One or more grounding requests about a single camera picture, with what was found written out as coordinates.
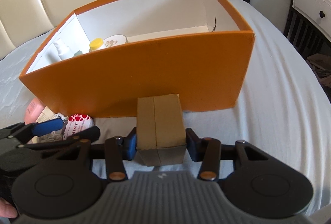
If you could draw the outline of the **person's left hand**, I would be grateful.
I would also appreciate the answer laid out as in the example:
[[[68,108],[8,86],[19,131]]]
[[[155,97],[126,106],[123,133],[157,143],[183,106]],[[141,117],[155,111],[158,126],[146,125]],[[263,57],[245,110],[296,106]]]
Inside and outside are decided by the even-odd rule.
[[[0,198],[0,217],[16,218],[17,215],[16,208],[3,198]]]

